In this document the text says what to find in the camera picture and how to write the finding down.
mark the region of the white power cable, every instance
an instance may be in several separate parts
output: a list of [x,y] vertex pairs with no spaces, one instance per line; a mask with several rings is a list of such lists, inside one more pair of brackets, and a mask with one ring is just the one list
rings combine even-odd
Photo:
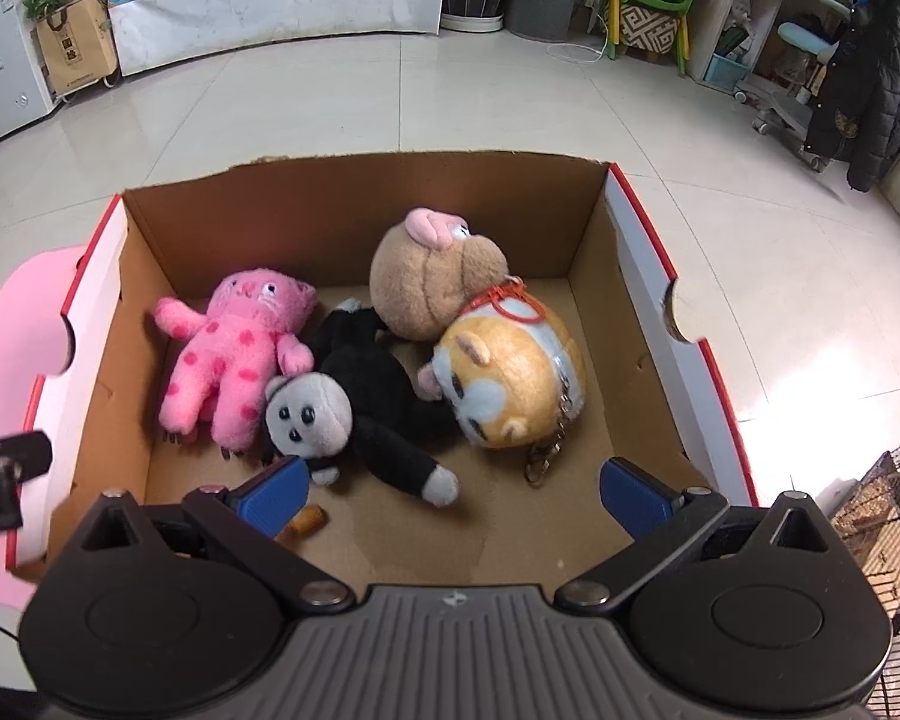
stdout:
[[[594,47],[591,46],[581,46],[579,43],[554,43],[547,47],[547,53],[563,62],[572,62],[575,65],[597,64],[597,62],[604,58],[604,54],[607,53],[607,43],[610,42],[610,30],[607,28],[607,22],[602,19],[599,13],[597,14],[597,18],[600,19],[600,23],[604,26],[604,45],[602,45],[600,50],[594,49]],[[595,56],[592,59],[576,59],[566,53],[554,53],[553,49],[581,49],[585,52],[592,53]]]

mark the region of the paper bag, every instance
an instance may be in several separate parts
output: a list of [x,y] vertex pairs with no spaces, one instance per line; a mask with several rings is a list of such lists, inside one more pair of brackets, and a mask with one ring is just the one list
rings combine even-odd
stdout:
[[77,0],[36,25],[50,83],[58,95],[109,76],[117,69],[106,10],[98,0]]

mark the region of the metal cage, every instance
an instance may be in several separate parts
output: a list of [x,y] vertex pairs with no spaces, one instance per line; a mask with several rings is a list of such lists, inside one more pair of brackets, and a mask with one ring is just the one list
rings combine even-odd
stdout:
[[900,447],[881,456],[831,522],[893,625],[890,656],[866,706],[900,720]]

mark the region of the white tile floor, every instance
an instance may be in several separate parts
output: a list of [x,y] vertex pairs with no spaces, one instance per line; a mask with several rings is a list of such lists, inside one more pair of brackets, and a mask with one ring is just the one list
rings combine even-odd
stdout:
[[613,160],[711,338],[764,496],[862,474],[900,444],[900,222],[815,175],[752,112],[631,58],[577,66],[508,33],[242,50],[84,95],[0,143],[0,284],[83,242],[126,186],[261,155],[514,148]]

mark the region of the pink plush toy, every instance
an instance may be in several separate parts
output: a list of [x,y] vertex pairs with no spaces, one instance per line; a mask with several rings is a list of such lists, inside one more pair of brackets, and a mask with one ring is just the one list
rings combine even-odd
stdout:
[[316,302],[309,284],[264,269],[227,276],[206,316],[175,298],[161,298],[154,310],[157,326],[189,340],[160,407],[163,429],[189,436],[199,418],[209,418],[210,435],[225,455],[249,449],[266,403],[264,387],[277,364],[290,377],[314,367],[295,334]]

